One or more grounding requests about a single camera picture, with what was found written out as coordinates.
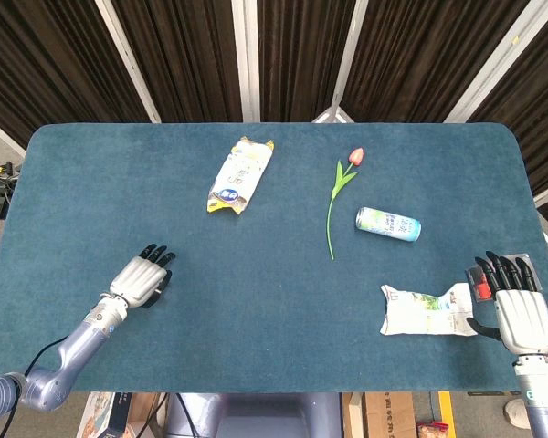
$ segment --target blue felt tablecloth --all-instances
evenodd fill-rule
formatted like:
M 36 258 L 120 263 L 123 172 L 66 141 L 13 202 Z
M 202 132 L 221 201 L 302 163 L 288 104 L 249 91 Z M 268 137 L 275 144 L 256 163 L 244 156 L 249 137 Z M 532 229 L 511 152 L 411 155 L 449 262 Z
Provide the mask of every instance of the blue felt tablecloth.
M 241 136 L 272 139 L 240 216 L 206 212 Z M 336 162 L 360 174 L 325 216 Z M 417 242 L 358 231 L 361 206 L 415 217 Z M 382 284 L 434 295 L 475 255 L 548 252 L 518 145 L 480 124 L 67 124 L 33 137 L 0 245 L 0 373 L 73 330 L 146 245 L 178 253 L 167 293 L 130 312 L 78 390 L 508 390 L 491 339 L 380 335 Z M 491 303 L 476 304 L 493 324 Z M 44 363 L 55 366 L 54 354 Z

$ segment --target robotic arm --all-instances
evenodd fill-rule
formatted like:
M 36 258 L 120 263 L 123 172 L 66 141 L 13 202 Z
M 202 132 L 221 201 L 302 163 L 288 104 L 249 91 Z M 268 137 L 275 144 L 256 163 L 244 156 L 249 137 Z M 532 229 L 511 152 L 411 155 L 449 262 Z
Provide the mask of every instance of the robotic arm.
M 467 318 L 480 335 L 499 340 L 518 356 L 513 369 L 522 389 L 532 434 L 548 438 L 548 307 L 536 289 L 532 270 L 520 258 L 511 260 L 487 252 L 492 265 L 479 257 L 500 328 L 483 327 Z
M 16 400 L 39 411 L 57 409 L 69 396 L 79 373 L 126 319 L 129 308 L 154 304 L 171 279 L 164 267 L 175 255 L 166 246 L 148 245 L 114 278 L 110 291 L 81 324 L 58 347 L 61 366 L 58 370 L 33 367 L 28 373 L 0 376 L 0 417 L 13 409 Z

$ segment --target blue label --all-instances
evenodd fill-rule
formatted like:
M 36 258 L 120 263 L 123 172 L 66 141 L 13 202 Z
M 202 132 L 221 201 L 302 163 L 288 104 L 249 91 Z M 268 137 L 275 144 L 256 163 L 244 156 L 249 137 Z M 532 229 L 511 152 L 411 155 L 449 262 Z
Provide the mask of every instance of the blue label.
M 216 195 L 218 198 L 224 200 L 226 203 L 233 203 L 239 196 L 235 190 L 231 189 L 223 189 Z

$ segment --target table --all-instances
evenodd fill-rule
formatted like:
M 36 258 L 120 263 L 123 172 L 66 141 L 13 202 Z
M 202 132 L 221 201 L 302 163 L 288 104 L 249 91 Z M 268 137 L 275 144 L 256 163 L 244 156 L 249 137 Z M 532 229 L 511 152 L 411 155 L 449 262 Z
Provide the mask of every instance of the table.
M 247 210 L 206 212 L 241 136 L 275 150 Z M 325 219 L 337 160 L 359 175 Z M 356 230 L 361 206 L 415 217 L 417 242 Z M 178 258 L 76 390 L 516 389 L 483 337 L 380 335 L 380 286 L 440 295 L 473 257 L 548 250 L 516 140 L 498 124 L 64 124 L 33 137 L 0 245 L 0 374 L 73 330 L 149 243 Z M 491 303 L 474 306 L 494 324 Z M 43 364 L 56 367 L 55 353 Z

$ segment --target green flower stem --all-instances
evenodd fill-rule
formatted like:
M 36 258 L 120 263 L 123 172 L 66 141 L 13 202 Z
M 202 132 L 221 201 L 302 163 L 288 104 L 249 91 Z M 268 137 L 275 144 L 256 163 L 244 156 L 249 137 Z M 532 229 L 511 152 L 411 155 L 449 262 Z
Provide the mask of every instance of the green flower stem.
M 327 244 L 329 244 L 329 252 L 331 253 L 331 260 L 335 259 L 335 256 L 332 253 L 332 245 L 331 245 L 331 232 L 329 231 L 329 224 L 331 221 L 331 209 L 332 209 L 332 201 L 334 197 L 331 197 L 331 202 L 329 203 L 329 212 L 327 213 Z
M 347 168 L 347 170 L 342 175 L 343 178 L 345 177 L 345 175 L 347 175 L 347 173 L 349 173 L 349 171 L 351 170 L 352 167 L 353 167 L 353 163 L 350 163 L 349 167 Z M 335 255 L 332 253 L 330 225 L 331 225 L 332 202 L 335 200 L 336 195 L 337 195 L 337 193 L 335 192 L 334 187 L 333 187 L 333 191 L 331 193 L 331 201 L 329 202 L 329 211 L 327 212 L 327 245 L 329 245 L 329 252 L 331 253 L 331 260 L 333 260 L 333 261 L 335 260 Z

